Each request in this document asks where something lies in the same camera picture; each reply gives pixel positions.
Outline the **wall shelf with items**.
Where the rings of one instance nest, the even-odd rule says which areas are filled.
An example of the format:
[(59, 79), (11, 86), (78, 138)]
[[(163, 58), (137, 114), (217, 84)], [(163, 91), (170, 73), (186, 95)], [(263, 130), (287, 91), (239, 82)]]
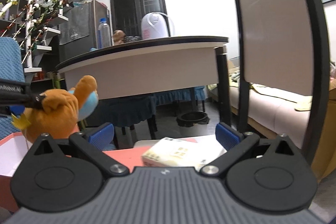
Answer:
[(27, 0), (1, 0), (1, 36), (12, 36), (24, 21)]

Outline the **pink box base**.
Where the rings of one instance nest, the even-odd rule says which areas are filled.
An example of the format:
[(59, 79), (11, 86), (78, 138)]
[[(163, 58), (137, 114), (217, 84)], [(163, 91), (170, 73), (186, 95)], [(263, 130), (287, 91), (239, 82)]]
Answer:
[(18, 210), (18, 206), (11, 194), (10, 181), (27, 151), (26, 139), (21, 132), (12, 133), (1, 140), (1, 207), (14, 213)]

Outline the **dark window door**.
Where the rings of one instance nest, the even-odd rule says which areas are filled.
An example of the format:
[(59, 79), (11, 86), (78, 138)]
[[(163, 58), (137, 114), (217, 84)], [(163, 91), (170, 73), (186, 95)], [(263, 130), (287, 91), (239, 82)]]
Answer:
[(110, 0), (112, 30), (141, 36), (141, 20), (150, 12), (166, 14), (165, 0)]

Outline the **black trash bin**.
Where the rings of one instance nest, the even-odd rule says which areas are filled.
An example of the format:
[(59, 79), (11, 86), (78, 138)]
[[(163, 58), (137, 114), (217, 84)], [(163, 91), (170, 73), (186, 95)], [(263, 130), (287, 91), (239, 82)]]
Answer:
[(202, 111), (181, 114), (176, 119), (183, 138), (207, 135), (209, 116)]

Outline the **orange plush toy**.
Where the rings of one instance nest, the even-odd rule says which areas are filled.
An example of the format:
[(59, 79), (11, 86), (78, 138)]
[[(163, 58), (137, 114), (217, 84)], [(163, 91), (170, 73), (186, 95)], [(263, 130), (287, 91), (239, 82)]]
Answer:
[(90, 75), (83, 76), (69, 91), (50, 89), (40, 96), (40, 108), (27, 107), (21, 115), (11, 116), (12, 125), (30, 143), (44, 133), (54, 139), (68, 138), (77, 122), (90, 116), (98, 105), (97, 82)]

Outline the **grey refrigerator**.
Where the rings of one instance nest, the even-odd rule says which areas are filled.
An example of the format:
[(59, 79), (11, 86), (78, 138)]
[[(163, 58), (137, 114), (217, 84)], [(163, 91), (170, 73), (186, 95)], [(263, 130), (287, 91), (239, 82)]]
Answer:
[(102, 3), (93, 0), (65, 12), (68, 21), (59, 26), (60, 62), (89, 52), (92, 48), (110, 47), (112, 39), (100, 40), (100, 24), (105, 19), (110, 26), (109, 10)]

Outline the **white chair black frame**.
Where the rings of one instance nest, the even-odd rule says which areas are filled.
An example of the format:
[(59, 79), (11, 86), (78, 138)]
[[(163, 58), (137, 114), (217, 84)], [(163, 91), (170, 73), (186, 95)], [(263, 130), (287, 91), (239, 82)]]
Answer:
[(329, 99), (329, 37), (321, 0), (236, 0), (242, 82), (311, 96), (302, 144), (312, 162)]

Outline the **pink box lid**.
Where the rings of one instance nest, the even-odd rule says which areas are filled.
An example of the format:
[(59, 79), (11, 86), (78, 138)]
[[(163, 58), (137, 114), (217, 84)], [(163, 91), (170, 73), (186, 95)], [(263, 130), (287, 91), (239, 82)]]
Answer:
[(141, 156), (149, 148), (150, 146), (135, 147), (129, 149), (118, 149), (113, 151), (105, 151), (105, 154), (117, 160), (121, 164), (125, 165), (130, 170), (134, 170), (134, 168), (138, 166), (145, 166), (142, 162)]

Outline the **brown figurine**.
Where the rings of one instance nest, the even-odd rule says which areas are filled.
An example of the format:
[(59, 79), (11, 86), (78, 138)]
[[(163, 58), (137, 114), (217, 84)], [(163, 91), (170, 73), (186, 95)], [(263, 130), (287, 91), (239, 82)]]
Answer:
[(124, 43), (125, 33), (122, 30), (115, 30), (113, 33), (113, 44), (120, 45)]

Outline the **teal skirted chair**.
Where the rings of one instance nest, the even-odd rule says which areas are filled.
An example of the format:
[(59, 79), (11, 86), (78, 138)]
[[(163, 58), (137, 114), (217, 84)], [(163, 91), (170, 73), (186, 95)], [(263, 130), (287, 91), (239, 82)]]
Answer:
[(100, 100), (97, 107), (86, 119), (89, 127), (96, 127), (109, 122), (115, 127), (134, 129), (136, 124), (147, 121), (151, 139), (157, 132), (156, 112), (158, 106), (173, 105), (177, 116), (181, 102), (205, 103), (205, 87), (170, 90), (137, 96), (128, 96)]

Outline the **tissue pack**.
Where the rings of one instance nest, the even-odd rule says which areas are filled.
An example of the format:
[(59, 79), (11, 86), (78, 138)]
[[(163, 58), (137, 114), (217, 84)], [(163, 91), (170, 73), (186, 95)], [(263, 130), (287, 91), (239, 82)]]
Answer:
[(141, 159), (145, 166), (193, 167), (200, 170), (225, 152), (216, 140), (198, 142), (166, 137), (145, 151)]

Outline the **clear water bottle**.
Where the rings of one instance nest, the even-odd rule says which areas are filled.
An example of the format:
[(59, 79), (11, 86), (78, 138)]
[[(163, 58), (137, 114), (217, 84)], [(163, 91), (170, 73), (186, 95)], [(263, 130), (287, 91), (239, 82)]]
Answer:
[(112, 45), (111, 38), (109, 24), (105, 18), (101, 18), (98, 26), (98, 47), (110, 47)]

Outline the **white pink humidifier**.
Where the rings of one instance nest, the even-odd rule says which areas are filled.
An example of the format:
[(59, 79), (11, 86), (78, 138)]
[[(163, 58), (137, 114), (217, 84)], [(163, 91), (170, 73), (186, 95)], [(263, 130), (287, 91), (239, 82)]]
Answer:
[(150, 12), (141, 20), (141, 37), (143, 40), (168, 38), (169, 30), (166, 23), (168, 16), (163, 12)]

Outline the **white table black edge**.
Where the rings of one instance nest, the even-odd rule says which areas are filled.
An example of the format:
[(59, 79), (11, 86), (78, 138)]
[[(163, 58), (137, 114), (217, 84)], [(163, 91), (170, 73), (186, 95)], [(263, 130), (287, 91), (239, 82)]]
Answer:
[(104, 114), (118, 99), (215, 84), (215, 48), (228, 43), (222, 36), (175, 36), (125, 43), (94, 50), (60, 63), (66, 86), (85, 75), (96, 79)]

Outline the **beige sofa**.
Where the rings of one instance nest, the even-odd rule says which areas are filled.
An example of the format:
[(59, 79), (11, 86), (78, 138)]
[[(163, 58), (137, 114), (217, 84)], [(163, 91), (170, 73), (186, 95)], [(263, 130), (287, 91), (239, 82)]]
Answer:
[[(335, 170), (335, 63), (331, 62), (330, 66), (327, 111), (311, 165), (318, 181)], [(287, 134), (301, 148), (310, 116), (311, 101), (311, 96), (250, 84), (248, 124), (269, 139)]]

